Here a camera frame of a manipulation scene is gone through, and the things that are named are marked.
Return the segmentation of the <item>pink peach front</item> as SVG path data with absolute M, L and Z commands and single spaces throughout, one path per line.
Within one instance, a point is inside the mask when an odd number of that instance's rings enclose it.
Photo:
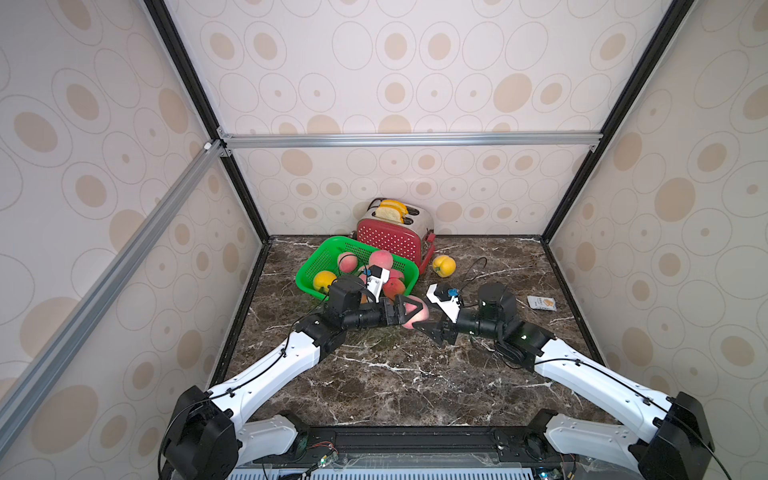
M 343 252 L 337 258 L 337 266 L 341 274 L 352 274 L 359 265 L 357 256 L 352 252 Z

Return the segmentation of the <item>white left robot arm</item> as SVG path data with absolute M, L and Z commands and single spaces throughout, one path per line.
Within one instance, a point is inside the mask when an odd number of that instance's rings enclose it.
M 158 452 L 161 479 L 225 479 L 238 466 L 301 450 L 297 422 L 285 415 L 251 416 L 295 377 L 318 365 L 351 330 L 410 328 L 425 321 L 423 300 L 398 294 L 377 299 L 354 275 L 332 282 L 326 299 L 295 322 L 270 353 L 207 390 L 191 387 L 174 407 Z

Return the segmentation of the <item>red orange peach with leaf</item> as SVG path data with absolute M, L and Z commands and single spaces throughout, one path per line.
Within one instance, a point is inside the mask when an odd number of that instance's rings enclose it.
M 382 288 L 383 294 L 390 300 L 395 300 L 397 295 L 403 295 L 405 290 L 405 284 L 399 278 L 390 278 Z

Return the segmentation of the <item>green plastic basket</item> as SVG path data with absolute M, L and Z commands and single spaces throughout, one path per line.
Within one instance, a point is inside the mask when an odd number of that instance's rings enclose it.
M 377 248 L 366 245 L 348 237 L 334 236 L 326 239 L 299 268 L 296 273 L 295 283 L 304 293 L 323 300 L 324 296 L 313 287 L 315 275 L 321 271 L 330 271 L 339 275 L 337 258 L 342 253 L 353 253 L 363 265 L 368 264 L 370 255 L 377 251 Z M 405 293 L 410 294 L 420 273 L 418 266 L 403 257 L 393 255 L 393 268 L 404 274 Z

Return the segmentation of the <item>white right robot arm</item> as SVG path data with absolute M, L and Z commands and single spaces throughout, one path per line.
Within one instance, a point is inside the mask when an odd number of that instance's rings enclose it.
M 489 339 L 502 358 L 557 382 L 610 414 L 617 425 L 549 414 L 544 437 L 559 453 L 592 457 L 645 479 L 702 479 L 715 445 L 702 403 L 686 392 L 669 396 L 579 353 L 551 331 L 524 321 L 503 284 L 481 286 L 474 304 L 457 289 L 433 284 L 425 300 L 407 300 L 405 327 L 437 345 L 460 334 Z

